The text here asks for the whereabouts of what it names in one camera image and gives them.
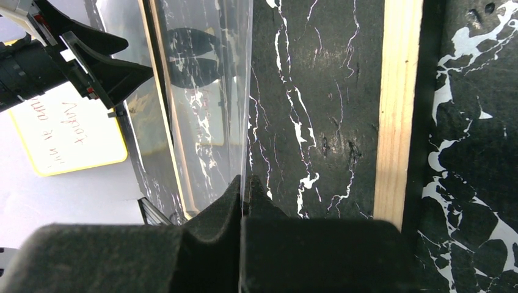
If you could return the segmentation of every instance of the clear acrylic panel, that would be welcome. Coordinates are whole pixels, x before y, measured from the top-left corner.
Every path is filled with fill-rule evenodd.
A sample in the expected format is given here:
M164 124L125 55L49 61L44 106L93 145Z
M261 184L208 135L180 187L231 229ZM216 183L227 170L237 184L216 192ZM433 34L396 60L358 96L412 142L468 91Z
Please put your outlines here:
M236 175L244 189L252 0L155 1L177 175L194 216Z

